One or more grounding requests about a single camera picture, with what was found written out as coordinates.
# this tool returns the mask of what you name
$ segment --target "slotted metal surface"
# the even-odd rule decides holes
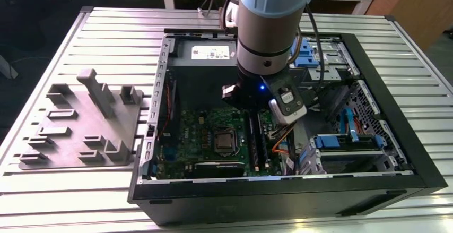
[[[65,82],[73,90],[80,69],[96,69],[99,82],[111,90],[133,84],[145,94],[137,135],[144,135],[152,84],[164,28],[216,28],[219,14],[201,18],[191,10],[137,10],[95,8],[81,13],[51,62],[36,90],[25,104],[0,148],[0,229],[27,232],[65,230],[133,231],[160,230],[127,194],[132,165],[124,167],[21,171],[15,154],[27,147],[23,138],[33,135],[51,83]],[[377,68],[418,138],[445,180],[453,186],[453,98],[452,88],[404,36],[396,23],[381,16],[316,15],[321,32],[353,33]],[[311,32],[308,17],[303,31]],[[140,145],[136,139],[135,149]],[[281,231],[316,232],[446,232],[453,228],[453,187],[430,196],[408,199],[365,217],[317,218],[288,221],[183,226],[197,232]]]

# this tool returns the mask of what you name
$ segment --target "sticker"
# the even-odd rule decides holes
[[[291,160],[289,157],[287,158],[287,165],[288,165],[288,167],[291,168],[291,170],[295,169],[295,162]]]
[[[229,47],[193,46],[192,59],[229,59]]]

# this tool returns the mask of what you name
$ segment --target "open computer tower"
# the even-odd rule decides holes
[[[283,137],[268,110],[221,100],[235,37],[165,33],[128,197],[159,225],[363,215],[446,186],[353,34],[321,34],[323,92]],[[320,79],[303,36],[289,66],[301,93]]]

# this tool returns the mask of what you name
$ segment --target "dark floor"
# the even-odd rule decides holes
[[[175,0],[175,5],[196,9],[203,1]],[[216,0],[215,9],[223,1]],[[19,73],[13,80],[0,75],[0,142],[85,5],[164,8],[163,0],[0,0],[0,55]],[[444,35],[426,54],[453,82],[453,40]]]
[[[434,63],[444,77],[453,83],[453,39],[444,33],[426,51],[426,56]]]

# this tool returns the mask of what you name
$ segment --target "motherboard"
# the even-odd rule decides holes
[[[280,158],[271,156],[267,167],[255,167],[249,151],[248,117],[245,110],[225,107],[212,110],[183,110],[177,144],[157,149],[157,179],[193,177],[197,169],[221,168],[216,174],[240,176],[280,175]],[[268,111],[260,112],[264,137],[275,130]]]

